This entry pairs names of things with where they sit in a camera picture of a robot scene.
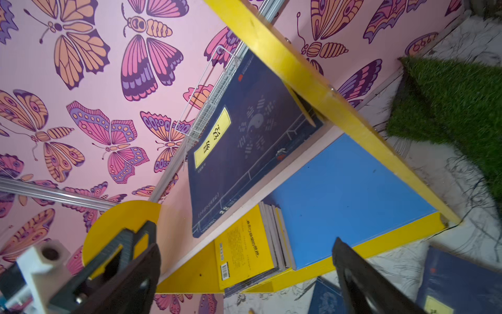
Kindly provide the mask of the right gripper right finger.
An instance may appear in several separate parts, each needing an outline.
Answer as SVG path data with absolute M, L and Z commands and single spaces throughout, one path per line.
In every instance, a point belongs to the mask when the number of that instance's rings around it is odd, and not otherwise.
M 353 248 L 337 238 L 333 265 L 347 313 L 424 313 Z

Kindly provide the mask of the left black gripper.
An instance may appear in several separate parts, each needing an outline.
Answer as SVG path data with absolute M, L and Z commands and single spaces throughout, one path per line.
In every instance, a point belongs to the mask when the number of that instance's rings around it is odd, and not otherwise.
M 1 312 L 73 313 L 152 244 L 155 223 L 137 232 L 123 229 L 75 276 L 64 265 L 69 252 L 60 242 L 36 245 L 1 274 Z

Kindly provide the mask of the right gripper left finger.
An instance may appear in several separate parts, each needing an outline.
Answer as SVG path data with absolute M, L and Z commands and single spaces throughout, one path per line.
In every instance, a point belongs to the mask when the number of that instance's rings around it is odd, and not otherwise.
M 160 275 L 156 244 L 119 271 L 73 313 L 149 313 Z

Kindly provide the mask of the navy book yellow label front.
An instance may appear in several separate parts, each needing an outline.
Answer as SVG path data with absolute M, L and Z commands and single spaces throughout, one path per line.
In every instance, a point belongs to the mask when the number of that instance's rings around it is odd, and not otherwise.
M 248 51 L 188 152 L 193 237 L 322 125 L 314 109 Z

